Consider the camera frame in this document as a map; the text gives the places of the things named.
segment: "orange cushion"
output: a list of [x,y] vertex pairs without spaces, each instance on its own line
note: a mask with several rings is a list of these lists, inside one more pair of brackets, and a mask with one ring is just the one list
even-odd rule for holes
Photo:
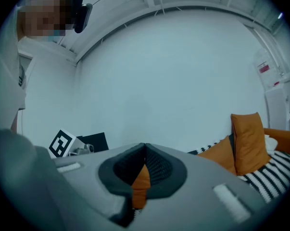
[[226,136],[226,138],[218,144],[212,146],[210,149],[198,154],[197,156],[210,159],[236,175],[235,160],[228,136]]
[[265,149],[265,131],[257,113],[231,115],[237,175],[252,173],[271,158]]
[[149,171],[144,165],[139,175],[136,177],[134,183],[132,184],[133,197],[132,197],[132,207],[135,209],[142,209],[146,204],[146,193],[150,188],[150,177]]

